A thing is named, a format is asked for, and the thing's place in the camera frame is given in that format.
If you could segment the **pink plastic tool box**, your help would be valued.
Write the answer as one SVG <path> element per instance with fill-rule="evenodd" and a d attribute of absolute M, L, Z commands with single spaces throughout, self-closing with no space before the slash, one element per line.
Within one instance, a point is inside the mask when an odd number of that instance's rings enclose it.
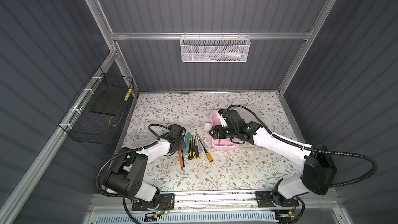
<path fill-rule="evenodd" d="M 242 108 L 252 114 L 254 121 L 246 121 L 236 108 Z M 213 110 L 211 112 L 211 127 L 208 134 L 215 150 L 234 150 L 240 145 L 254 145 L 254 135 L 259 128 L 264 128 L 265 123 L 257 114 L 246 106 L 231 105 L 227 109 Z"/>

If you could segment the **orange black pencil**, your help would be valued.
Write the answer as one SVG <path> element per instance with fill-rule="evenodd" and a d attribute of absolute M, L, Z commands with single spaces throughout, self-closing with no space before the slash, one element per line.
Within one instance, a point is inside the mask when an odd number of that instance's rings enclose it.
<path fill-rule="evenodd" d="M 182 158 L 182 151 L 181 150 L 178 151 L 178 155 L 179 155 L 180 167 L 181 167 L 181 170 L 183 170 L 184 165 L 183 165 L 183 158 Z"/>

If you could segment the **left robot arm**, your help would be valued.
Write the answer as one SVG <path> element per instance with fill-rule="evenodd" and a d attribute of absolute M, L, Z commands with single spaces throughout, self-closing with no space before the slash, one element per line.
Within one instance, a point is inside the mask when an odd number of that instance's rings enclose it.
<path fill-rule="evenodd" d="M 151 209 L 159 205 L 160 189 L 144 182 L 146 166 L 161 156 L 183 150 L 187 132 L 177 124 L 150 124 L 148 130 L 156 136 L 153 143 L 134 149 L 123 147 L 100 168 L 95 179 L 100 194 L 139 200 Z"/>

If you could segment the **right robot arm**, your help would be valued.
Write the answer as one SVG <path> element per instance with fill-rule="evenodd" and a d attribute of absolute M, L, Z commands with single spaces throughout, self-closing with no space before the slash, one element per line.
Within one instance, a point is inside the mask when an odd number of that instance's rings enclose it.
<path fill-rule="evenodd" d="M 300 167 L 297 174 L 281 178 L 269 194 L 278 206 L 284 201 L 309 192 L 324 196 L 337 168 L 323 145 L 304 144 L 271 132 L 259 118 L 246 122 L 236 110 L 211 112 L 209 135 L 214 140 L 228 139 L 232 143 L 249 143 L 276 152 Z"/>

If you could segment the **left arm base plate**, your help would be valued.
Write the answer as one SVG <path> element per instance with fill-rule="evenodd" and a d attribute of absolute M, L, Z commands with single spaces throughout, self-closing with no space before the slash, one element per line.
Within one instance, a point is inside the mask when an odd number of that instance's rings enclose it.
<path fill-rule="evenodd" d="M 132 211 L 171 211 L 174 209 L 175 194 L 160 193 L 154 196 L 152 201 L 142 199 L 134 200 Z"/>

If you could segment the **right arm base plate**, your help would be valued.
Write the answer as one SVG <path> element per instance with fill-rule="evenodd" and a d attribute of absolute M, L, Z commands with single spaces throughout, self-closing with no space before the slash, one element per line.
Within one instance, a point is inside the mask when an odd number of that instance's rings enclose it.
<path fill-rule="evenodd" d="M 256 191 L 255 198 L 258 207 L 293 207 L 300 205 L 297 198 L 286 199 L 279 193 L 271 190 Z"/>

